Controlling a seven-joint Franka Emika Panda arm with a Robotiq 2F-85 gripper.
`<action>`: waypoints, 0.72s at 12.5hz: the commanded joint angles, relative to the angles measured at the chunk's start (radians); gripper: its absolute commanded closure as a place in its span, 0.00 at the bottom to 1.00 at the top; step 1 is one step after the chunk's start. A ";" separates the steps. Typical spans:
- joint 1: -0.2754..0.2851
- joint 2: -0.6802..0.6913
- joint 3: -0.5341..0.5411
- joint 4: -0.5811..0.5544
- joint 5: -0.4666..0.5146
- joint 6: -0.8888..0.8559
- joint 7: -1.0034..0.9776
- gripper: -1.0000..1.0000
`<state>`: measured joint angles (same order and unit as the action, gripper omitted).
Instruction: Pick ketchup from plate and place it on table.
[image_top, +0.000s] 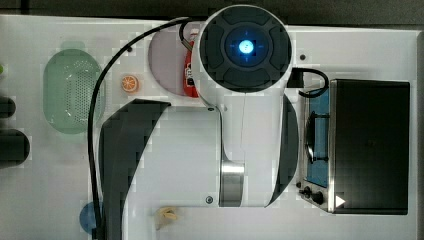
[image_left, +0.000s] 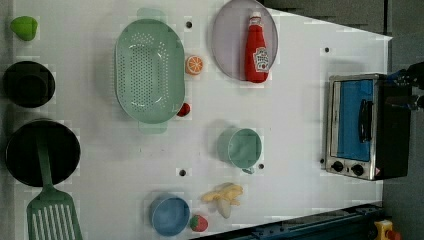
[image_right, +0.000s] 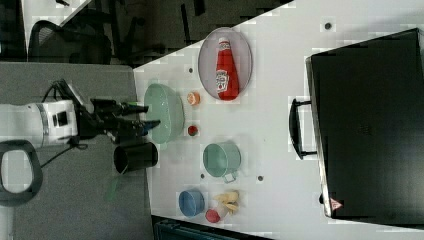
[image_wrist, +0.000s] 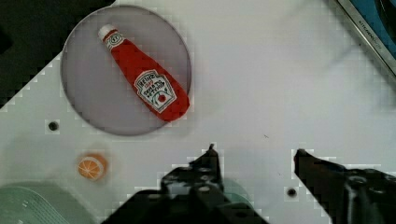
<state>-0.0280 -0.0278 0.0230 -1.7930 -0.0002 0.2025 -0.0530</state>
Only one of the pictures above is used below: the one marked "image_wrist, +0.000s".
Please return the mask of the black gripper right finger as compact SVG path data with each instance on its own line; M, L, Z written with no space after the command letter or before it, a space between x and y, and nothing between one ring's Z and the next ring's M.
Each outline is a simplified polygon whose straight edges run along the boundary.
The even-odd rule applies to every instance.
M294 173L326 211L332 224L396 224L396 182L376 169L347 169L304 149Z

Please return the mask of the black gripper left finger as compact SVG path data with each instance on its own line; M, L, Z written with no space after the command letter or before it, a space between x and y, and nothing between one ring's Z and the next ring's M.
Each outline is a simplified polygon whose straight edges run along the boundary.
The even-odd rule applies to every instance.
M166 174L161 180L161 192L172 198L177 195L188 195L192 188L210 186L224 191L221 176L219 153L211 143L208 150L187 166L179 166Z

